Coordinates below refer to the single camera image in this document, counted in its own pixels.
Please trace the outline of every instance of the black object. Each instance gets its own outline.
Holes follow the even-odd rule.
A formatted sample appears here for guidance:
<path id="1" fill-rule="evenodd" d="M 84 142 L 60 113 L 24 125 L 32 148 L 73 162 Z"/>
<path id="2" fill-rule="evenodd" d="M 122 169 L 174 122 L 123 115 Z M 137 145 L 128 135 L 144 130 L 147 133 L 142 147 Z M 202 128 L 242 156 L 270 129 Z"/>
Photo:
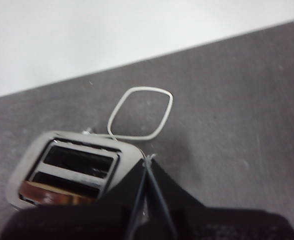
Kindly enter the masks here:
<path id="1" fill-rule="evenodd" d="M 136 227 L 144 196 L 150 219 Z M 1 239 L 294 240 L 294 230 L 284 217 L 262 210 L 205 207 L 146 159 L 93 205 L 16 213 Z"/>

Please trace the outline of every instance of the coiled white wire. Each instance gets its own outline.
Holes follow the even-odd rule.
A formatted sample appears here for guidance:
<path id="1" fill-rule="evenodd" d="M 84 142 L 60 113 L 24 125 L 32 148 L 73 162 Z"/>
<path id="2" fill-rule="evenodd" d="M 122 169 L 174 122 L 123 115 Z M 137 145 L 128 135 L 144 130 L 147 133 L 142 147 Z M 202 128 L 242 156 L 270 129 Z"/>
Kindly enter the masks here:
<path id="1" fill-rule="evenodd" d="M 120 107 L 123 105 L 123 103 L 125 102 L 125 100 L 127 99 L 127 97 L 134 92 L 140 92 L 140 91 L 151 91 L 151 92 L 157 92 L 157 93 L 162 93 L 162 94 L 166 94 L 169 96 L 169 101 L 168 101 L 168 105 L 166 108 L 166 111 L 162 117 L 162 120 L 159 124 L 159 126 L 156 128 L 156 130 L 150 134 L 150 135 L 146 135 L 146 136 L 131 136 L 131 135 L 114 135 L 111 131 L 112 128 L 112 122 L 116 116 L 116 114 L 118 113 Z M 117 103 L 117 105 L 115 106 L 115 108 L 113 109 L 109 120 L 108 120 L 108 124 L 107 124 L 107 131 L 108 134 L 97 134 L 97 133 L 93 133 L 95 135 L 101 136 L 101 137 L 107 137 L 107 138 L 112 138 L 114 140 L 117 139 L 123 139 L 123 140 L 132 140 L 132 141 L 147 141 L 147 140 L 151 140 L 153 138 L 155 138 L 163 129 L 164 125 L 166 124 L 166 121 L 169 117 L 171 108 L 173 105 L 173 96 L 172 94 L 165 90 L 165 89 L 161 89 L 158 87 L 152 87 L 152 86 L 135 86 L 132 87 L 130 89 L 128 89 L 123 96 L 120 98 L 119 102 Z"/>

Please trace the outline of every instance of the white cable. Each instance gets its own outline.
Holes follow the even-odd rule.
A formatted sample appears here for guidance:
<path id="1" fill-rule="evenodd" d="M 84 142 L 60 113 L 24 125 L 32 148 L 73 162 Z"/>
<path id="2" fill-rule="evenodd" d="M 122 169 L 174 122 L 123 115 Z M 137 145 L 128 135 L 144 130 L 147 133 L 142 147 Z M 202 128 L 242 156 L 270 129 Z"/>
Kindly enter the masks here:
<path id="1" fill-rule="evenodd" d="M 113 122 L 116 114 L 118 113 L 120 107 L 123 105 L 124 101 L 127 99 L 127 97 L 131 93 L 140 92 L 140 91 L 157 92 L 157 93 L 162 93 L 162 94 L 166 94 L 166 95 L 169 96 L 168 106 L 167 106 L 167 109 L 166 109 L 166 111 L 165 111 L 165 113 L 163 115 L 163 118 L 162 118 L 159 126 L 157 127 L 157 129 L 152 134 L 146 135 L 146 136 L 114 135 L 112 133 L 112 131 L 111 131 L 112 122 Z M 169 117 L 172 105 L 173 105 L 173 96 L 167 90 L 164 90 L 164 89 L 161 89 L 161 88 L 158 88 L 158 87 L 151 87 L 151 86 L 135 86 L 135 87 L 132 87 L 132 88 L 128 89 L 123 94 L 123 96 L 120 98 L 118 104 L 113 109 L 113 111 L 112 111 L 112 113 L 111 113 L 111 115 L 109 117 L 108 124 L 107 124 L 108 134 L 96 134 L 96 135 L 99 135 L 99 136 L 102 136 L 102 137 L 113 138 L 114 140 L 117 140 L 117 139 L 132 140 L 132 141 L 151 140 L 151 139 L 155 138 L 161 132 L 161 130 L 163 129 L 163 127 L 164 127 L 164 125 L 165 125 L 165 123 L 166 123 L 166 121 L 167 121 L 167 119 Z"/>

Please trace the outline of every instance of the gray floor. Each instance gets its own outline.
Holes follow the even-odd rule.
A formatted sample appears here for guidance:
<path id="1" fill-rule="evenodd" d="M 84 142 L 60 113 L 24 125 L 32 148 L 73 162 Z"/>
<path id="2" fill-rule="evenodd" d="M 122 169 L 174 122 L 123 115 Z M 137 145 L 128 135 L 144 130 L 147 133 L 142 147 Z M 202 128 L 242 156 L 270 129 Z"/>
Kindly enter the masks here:
<path id="1" fill-rule="evenodd" d="M 207 206 L 265 209 L 294 227 L 293 22 L 1 97 L 0 231 L 14 213 L 6 183 L 29 143 L 49 130 L 105 133 L 132 86 L 165 88 L 175 97 L 162 133 L 136 145 L 156 153 L 182 187 Z M 150 131 L 165 101 L 133 95 L 115 132 Z"/>

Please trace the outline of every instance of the white wall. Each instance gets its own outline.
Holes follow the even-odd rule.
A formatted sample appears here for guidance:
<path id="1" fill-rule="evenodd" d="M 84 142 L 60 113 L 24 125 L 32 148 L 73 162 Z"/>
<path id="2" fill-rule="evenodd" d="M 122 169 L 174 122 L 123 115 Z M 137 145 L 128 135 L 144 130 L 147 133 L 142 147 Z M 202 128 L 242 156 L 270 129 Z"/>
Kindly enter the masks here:
<path id="1" fill-rule="evenodd" d="M 294 0 L 0 0 L 0 96 L 294 20 Z"/>

